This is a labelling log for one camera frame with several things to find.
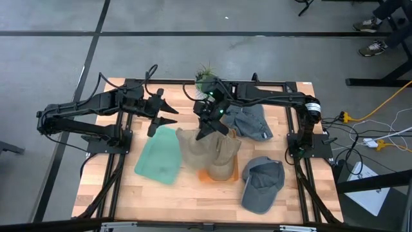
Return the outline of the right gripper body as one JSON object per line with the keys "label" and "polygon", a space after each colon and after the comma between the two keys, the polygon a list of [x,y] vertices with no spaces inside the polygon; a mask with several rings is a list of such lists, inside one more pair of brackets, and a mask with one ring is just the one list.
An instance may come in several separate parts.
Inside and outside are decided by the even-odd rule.
{"label": "right gripper body", "polygon": [[197,101],[194,103],[193,112],[199,117],[199,128],[224,128],[220,122],[227,108],[229,101]]}

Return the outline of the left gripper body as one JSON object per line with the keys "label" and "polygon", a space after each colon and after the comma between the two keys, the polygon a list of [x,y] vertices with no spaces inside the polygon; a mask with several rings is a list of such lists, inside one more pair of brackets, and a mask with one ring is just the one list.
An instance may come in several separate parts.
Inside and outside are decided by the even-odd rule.
{"label": "left gripper body", "polygon": [[164,94],[164,89],[159,88],[157,92],[152,94],[152,96],[145,99],[141,98],[143,105],[144,117],[151,120],[151,123],[147,130],[147,136],[153,137],[156,133],[157,128],[160,126],[161,118],[158,117],[158,112],[162,106],[162,95]]}

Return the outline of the potted green succulent plant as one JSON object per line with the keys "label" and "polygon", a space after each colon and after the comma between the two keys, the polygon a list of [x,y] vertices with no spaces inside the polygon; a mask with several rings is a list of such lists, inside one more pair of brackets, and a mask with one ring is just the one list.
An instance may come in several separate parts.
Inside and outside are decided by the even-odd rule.
{"label": "potted green succulent plant", "polygon": [[207,66],[201,64],[195,75],[195,99],[200,100],[207,97],[207,94],[202,91],[202,84],[210,81],[215,76],[211,64]]}

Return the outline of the green plastic tray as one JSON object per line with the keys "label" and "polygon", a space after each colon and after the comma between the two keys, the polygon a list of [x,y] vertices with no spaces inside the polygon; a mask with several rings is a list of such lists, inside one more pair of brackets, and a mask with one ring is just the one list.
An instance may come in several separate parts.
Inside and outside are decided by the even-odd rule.
{"label": "green plastic tray", "polygon": [[148,138],[135,166],[135,173],[162,184],[174,184],[182,164],[176,130],[161,126]]}

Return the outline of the orange plastic tray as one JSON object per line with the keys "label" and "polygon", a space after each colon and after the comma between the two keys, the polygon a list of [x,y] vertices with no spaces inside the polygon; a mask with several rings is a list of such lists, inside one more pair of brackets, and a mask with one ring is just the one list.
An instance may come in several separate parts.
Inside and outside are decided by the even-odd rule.
{"label": "orange plastic tray", "polygon": [[[214,180],[210,178],[208,172],[206,170],[200,170],[197,172],[197,176],[200,182],[204,183],[215,183],[215,182],[222,182],[222,180]],[[234,169],[232,175],[229,179],[225,180],[225,182],[236,182],[239,179],[239,168],[238,168],[238,156],[234,157]]]}

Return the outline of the black furniture foot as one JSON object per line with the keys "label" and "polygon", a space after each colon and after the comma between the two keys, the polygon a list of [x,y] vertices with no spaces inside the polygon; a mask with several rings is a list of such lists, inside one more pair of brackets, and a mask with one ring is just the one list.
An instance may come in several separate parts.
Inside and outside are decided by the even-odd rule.
{"label": "black furniture foot", "polygon": [[24,148],[20,148],[18,146],[14,146],[12,144],[0,141],[0,155],[3,152],[11,152],[11,153],[15,153],[16,155],[22,155],[24,151],[25,151]]}

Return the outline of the black aluminium crossbar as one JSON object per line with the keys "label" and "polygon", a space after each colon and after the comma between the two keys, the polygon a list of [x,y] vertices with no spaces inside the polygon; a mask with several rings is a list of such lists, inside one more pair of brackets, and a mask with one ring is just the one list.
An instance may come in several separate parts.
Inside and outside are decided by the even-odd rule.
{"label": "black aluminium crossbar", "polygon": [[[102,223],[115,222],[112,218],[76,218],[49,222],[32,222],[25,224],[10,224],[0,226],[0,232],[85,232],[98,230]],[[160,222],[160,221],[117,221],[138,222],[137,227],[185,228],[202,231],[217,229],[258,229],[280,232],[280,225],[316,227],[317,232],[398,232],[383,229],[349,226],[346,224],[324,224],[308,222],[305,224],[251,224],[251,223],[221,223],[221,222]]]}

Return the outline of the black metal beam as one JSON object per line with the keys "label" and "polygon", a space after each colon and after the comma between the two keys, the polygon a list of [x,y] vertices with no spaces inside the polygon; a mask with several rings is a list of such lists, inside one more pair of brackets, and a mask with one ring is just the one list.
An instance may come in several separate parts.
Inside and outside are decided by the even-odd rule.
{"label": "black metal beam", "polygon": [[338,193],[351,193],[358,191],[369,191],[382,188],[407,186],[412,179],[412,169],[368,177],[365,179],[351,180],[336,184]]}

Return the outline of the yellow plug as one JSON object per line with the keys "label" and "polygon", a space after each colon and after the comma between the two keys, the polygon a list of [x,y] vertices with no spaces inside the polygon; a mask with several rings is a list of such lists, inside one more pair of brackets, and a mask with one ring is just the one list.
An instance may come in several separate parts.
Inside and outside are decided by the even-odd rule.
{"label": "yellow plug", "polygon": [[380,140],[377,141],[376,150],[381,151],[383,148],[386,148],[388,146],[392,146],[392,144],[385,142],[383,139],[380,139]]}

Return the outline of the white flat box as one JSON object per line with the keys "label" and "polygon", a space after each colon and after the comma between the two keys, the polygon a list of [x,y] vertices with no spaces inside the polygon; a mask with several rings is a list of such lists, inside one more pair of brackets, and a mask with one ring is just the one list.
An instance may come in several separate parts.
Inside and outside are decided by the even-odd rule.
{"label": "white flat box", "polygon": [[[375,177],[377,175],[378,174],[372,169],[358,161],[351,170],[347,181],[360,180]],[[345,193],[345,195],[373,216],[377,217],[389,193],[389,190],[390,188],[379,188],[367,191],[349,192]]]}

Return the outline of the person's leg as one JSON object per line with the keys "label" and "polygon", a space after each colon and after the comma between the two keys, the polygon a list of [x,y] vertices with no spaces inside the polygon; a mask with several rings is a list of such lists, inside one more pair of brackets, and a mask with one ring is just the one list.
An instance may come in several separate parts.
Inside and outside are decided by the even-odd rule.
{"label": "person's leg", "polygon": [[373,15],[380,20],[391,16],[398,8],[402,7],[403,0],[385,0],[374,11]]}
{"label": "person's leg", "polygon": [[404,41],[411,35],[412,35],[412,23],[408,24],[407,26],[401,29],[394,31],[389,37],[385,39],[384,43],[389,48],[395,48],[402,41]]}

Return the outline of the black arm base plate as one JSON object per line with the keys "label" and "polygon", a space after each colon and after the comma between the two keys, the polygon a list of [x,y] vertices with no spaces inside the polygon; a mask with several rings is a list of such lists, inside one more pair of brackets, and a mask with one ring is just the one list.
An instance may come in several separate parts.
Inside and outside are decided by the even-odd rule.
{"label": "black arm base plate", "polygon": [[104,140],[92,139],[88,142],[88,153],[113,153],[113,154],[127,154],[130,151],[133,132],[131,130],[122,131],[122,140],[119,145],[109,145]]}
{"label": "black arm base plate", "polygon": [[332,149],[330,144],[333,139],[330,139],[327,134],[315,134],[311,136],[310,144],[307,147],[298,145],[298,134],[289,133],[286,136],[289,152],[292,157],[296,158],[332,158]]}

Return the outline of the silver metal bracket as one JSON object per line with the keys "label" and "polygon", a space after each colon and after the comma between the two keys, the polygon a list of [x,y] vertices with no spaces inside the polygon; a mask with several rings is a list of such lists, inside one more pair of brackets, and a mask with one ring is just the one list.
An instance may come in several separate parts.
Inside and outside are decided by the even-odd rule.
{"label": "silver metal bracket", "polygon": [[138,222],[105,222],[101,224],[100,230],[103,232],[113,232],[114,229],[137,227]]}
{"label": "silver metal bracket", "polygon": [[280,225],[280,232],[317,232],[316,227]]}

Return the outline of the black desk frame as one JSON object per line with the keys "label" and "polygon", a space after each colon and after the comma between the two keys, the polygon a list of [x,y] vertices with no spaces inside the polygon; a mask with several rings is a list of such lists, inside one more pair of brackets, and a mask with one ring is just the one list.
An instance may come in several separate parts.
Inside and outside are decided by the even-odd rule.
{"label": "black desk frame", "polygon": [[[402,7],[400,8],[404,11],[406,15],[406,19],[408,20],[408,24],[412,23],[412,0],[403,0]],[[401,29],[397,28],[395,23],[392,20],[392,17],[388,17],[384,20],[388,20],[390,27],[393,29],[393,32]],[[384,76],[380,79],[355,79],[355,78],[348,78],[345,80],[348,86],[376,86],[376,87],[399,87],[403,84],[406,84],[406,80],[401,80],[401,76],[406,74],[407,72],[412,71],[412,45],[408,46],[406,44],[406,39],[400,43],[402,45],[406,55],[407,61],[404,64],[401,64],[398,68],[395,68],[392,72]]]}

